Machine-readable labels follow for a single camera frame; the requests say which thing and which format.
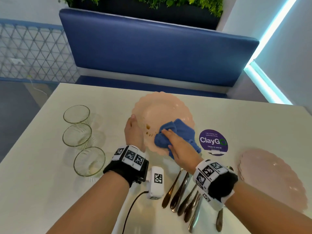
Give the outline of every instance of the person's left arm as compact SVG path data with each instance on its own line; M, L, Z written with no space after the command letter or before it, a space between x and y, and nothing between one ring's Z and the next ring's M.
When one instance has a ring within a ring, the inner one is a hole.
M145 152L142 130L134 115L124 129L127 145ZM47 234L111 234L127 197L129 183L119 174L105 173L62 217Z

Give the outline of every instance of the light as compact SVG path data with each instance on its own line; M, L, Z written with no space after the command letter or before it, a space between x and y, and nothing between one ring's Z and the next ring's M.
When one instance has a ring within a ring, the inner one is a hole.
M292 105L288 98L268 78L257 63L253 61L250 65L245 67L244 71L269 103Z
M282 23L283 19L287 15L287 13L290 11L291 7L294 5L296 0L287 0L284 6L281 8L281 10L278 12L278 14L275 16L273 19L272 23L270 26L267 28L266 32L262 36L260 40L260 44L255 50L254 54L252 55L252 58L249 60L248 64L249 65L254 59L256 59L260 52L263 50L263 48L266 46L274 32L277 30L279 25Z

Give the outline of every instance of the forearm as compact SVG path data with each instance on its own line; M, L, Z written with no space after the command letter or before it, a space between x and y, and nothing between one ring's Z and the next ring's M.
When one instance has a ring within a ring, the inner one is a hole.
M123 177L112 171L105 173L47 234L111 234L128 191Z
M238 181L227 208L252 234L308 234L312 220L270 196Z

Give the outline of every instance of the clear glass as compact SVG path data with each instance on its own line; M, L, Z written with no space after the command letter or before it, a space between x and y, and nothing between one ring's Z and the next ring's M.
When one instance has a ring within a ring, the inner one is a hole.
M104 164L104 151L98 147L89 147L76 156L74 170L79 176L90 177L101 171Z
M84 123L77 123L68 127L63 134L63 142L67 146L85 149L90 146L92 129Z
M89 124L90 109L84 105L72 106L64 112L63 118L66 122L71 124Z

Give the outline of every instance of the glass rim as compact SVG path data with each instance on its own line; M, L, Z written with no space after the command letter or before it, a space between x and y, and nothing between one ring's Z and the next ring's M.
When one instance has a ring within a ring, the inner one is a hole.
M64 134L65 134L65 132L66 132L70 127L75 126L75 125L78 125L78 124L87 125L87 126L90 128L91 133L90 133L89 138L88 138L85 142L83 142L82 144L79 144L79 145L69 145L69 144L66 144L65 141L64 141ZM68 128L64 131L63 136L62 136L63 143L64 143L65 145L69 146L69 147L78 147L78 146L81 146L81 145L87 143L87 142L89 141L89 139L91 138L91 136L92 136L92 128L91 128L91 126L89 126L89 125L86 124L86 123L75 123L75 124L71 125L70 127L68 127Z
M75 162L76 162L76 159L77 159L77 157L79 156L79 154L80 154L82 151L84 151L85 149L89 149L89 148L97 148L97 149L101 150L102 153L103 153L103 155L104 155L104 162L103 162L103 165L101 166L101 168L100 168L96 173L93 173L93 174L91 174L91 175L82 175L82 174L80 174L80 173L76 170L76 168L75 168ZM101 148L99 148L99 147L91 146L91 147L88 147L88 148L85 148L85 149L81 150L81 151L77 154L77 156L75 157L75 160L74 160L73 167L74 167L74 171L75 171L75 173L77 173L77 175L79 175L79 176L81 176L81 177L91 177L91 176L94 176L95 174L99 173L99 171L102 170L102 168L104 167L105 162L106 162L106 155L105 155L103 149L101 149Z
M69 109L71 109L71 108L73 108L73 107L75 107L75 106L84 106L84 105L80 105L80 104L79 104L79 105L74 105L74 106L71 106L70 108L66 109L66 111L65 111L64 114L63 114L63 119L64 119L65 122L70 123L70 124L78 124L78 123L81 123L81 122L85 121L85 120L90 116L90 109L89 109L87 106L84 106L84 107L86 107L86 108L88 109L88 111L89 111L88 116L87 116L85 119L83 119L83 120L80 121L80 122L69 122L69 121L67 121L67 120L65 119L65 113L67 112L67 110L69 110Z

